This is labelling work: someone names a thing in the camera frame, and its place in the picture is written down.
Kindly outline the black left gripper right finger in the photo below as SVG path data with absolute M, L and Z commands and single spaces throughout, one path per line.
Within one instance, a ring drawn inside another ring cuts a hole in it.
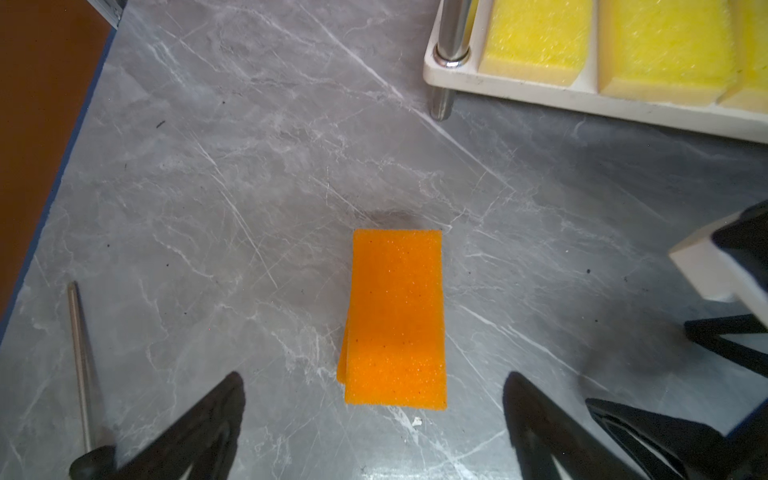
M 639 479 L 641 476 L 605 448 L 519 372 L 503 388 L 510 442 L 524 479 Z

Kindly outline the large yellow coarse sponge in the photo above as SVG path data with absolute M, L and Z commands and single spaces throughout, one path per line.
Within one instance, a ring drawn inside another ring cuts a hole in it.
M 767 113 L 767 1 L 730 1 L 736 80 L 718 99 L 722 107 Z

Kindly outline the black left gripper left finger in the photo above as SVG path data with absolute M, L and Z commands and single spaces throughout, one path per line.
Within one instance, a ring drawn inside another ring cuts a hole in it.
M 239 373 L 229 373 L 113 479 L 226 479 L 245 409 Z

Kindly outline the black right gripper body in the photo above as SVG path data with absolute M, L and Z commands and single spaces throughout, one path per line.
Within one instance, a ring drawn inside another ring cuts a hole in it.
M 767 401 L 741 421 L 716 450 L 716 479 L 767 478 Z

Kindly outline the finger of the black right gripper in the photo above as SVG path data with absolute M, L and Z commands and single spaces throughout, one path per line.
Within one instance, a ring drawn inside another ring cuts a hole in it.
M 587 409 L 651 479 L 727 479 L 725 438 L 715 429 L 606 400 Z
M 767 327 L 754 315 L 737 315 L 684 323 L 688 340 L 758 375 L 767 377 L 767 354 L 735 343 L 725 335 L 766 334 Z

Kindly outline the orange scrub sponge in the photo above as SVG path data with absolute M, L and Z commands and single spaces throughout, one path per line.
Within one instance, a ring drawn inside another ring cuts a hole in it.
M 336 380 L 342 385 L 346 384 L 347 350 L 348 350 L 348 328 L 345 327 L 341 350 L 340 350 L 339 362 L 338 362 L 337 372 L 336 372 Z
M 346 327 L 346 403 L 446 408 L 441 231 L 355 231 Z

